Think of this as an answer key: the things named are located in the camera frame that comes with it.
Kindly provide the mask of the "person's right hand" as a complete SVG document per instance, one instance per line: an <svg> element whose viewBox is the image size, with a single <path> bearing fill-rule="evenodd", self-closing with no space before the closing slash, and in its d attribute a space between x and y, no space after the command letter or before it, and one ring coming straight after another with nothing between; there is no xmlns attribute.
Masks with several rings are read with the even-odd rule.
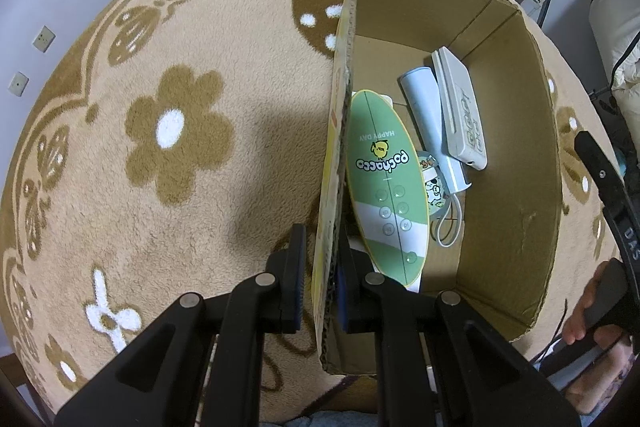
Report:
<svg viewBox="0 0 640 427"><path fill-rule="evenodd" d="M597 289L607 266L608 261L603 261L598 265L593 277L585 286L582 297L579 298L572 314L563 325L562 338L568 345L572 345L577 340L582 340L586 335L585 311L596 301ZM624 360L627 360L634 353L629 335L620 326L602 326L594 332L593 338L603 350L620 351Z"/></svg>

